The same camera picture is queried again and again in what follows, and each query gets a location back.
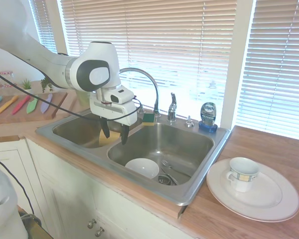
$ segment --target window blind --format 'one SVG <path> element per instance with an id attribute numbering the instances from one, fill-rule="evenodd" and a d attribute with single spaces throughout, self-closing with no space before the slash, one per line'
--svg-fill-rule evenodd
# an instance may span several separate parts
<path id="1" fill-rule="evenodd" d="M 217 120 L 237 0 L 60 0 L 68 53 L 79 56 L 91 41 L 116 46 L 120 68 L 149 72 L 159 86 L 159 107 L 177 99 L 177 114 L 200 119 L 205 92 L 215 82 Z M 139 73 L 121 76 L 144 105 L 153 106 L 155 90 Z"/>
<path id="2" fill-rule="evenodd" d="M 29 0 L 29 2 L 40 43 L 57 53 L 45 0 Z"/>
<path id="3" fill-rule="evenodd" d="M 257 0 L 237 124 L 299 139 L 299 0 Z"/>

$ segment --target cabinet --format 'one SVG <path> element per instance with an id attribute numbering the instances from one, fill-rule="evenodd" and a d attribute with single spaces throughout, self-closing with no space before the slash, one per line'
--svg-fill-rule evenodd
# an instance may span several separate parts
<path id="1" fill-rule="evenodd" d="M 48 202 L 47 226 L 55 239 L 192 239 L 124 197 L 96 177 L 85 174 L 36 143 L 27 140 Z M 87 223 L 95 218 L 92 229 Z"/>
<path id="2" fill-rule="evenodd" d="M 40 197 L 43 196 L 43 190 L 41 189 L 25 140 L 0 143 L 0 161 L 23 185 L 27 195 L 29 196 L 35 215 L 41 219 L 42 227 L 47 230 L 45 220 L 41 213 L 41 208 L 39 207 L 39 202 L 42 202 Z M 14 186 L 18 196 L 18 205 L 25 209 L 28 213 L 31 213 L 29 202 L 24 195 L 22 188 L 1 165 L 0 170 L 9 177 L 12 185 Z"/>

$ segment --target sponge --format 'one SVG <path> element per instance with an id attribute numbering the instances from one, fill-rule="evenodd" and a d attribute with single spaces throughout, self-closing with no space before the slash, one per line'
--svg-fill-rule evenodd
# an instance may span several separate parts
<path id="1" fill-rule="evenodd" d="M 144 126 L 154 126 L 155 115 L 154 114 L 144 114 L 142 125 Z"/>

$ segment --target bottle label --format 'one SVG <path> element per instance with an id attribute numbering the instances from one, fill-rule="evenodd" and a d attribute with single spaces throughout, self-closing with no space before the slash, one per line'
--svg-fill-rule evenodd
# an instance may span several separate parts
<path id="1" fill-rule="evenodd" d="M 214 125 L 216 120 L 216 106 L 212 102 L 207 102 L 203 104 L 200 117 L 204 124 Z"/>
<path id="2" fill-rule="evenodd" d="M 206 110 L 206 112 L 213 112 L 215 110 L 215 107 L 212 104 L 206 103 L 204 104 L 204 110 Z"/>

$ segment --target mug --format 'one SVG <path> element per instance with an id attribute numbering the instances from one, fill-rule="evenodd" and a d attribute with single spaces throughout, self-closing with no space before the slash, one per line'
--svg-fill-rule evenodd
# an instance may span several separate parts
<path id="1" fill-rule="evenodd" d="M 230 185 L 238 192 L 248 192 L 253 184 L 254 179 L 259 173 L 259 165 L 248 158 L 237 157 L 229 162 L 230 171 L 226 178 Z"/>

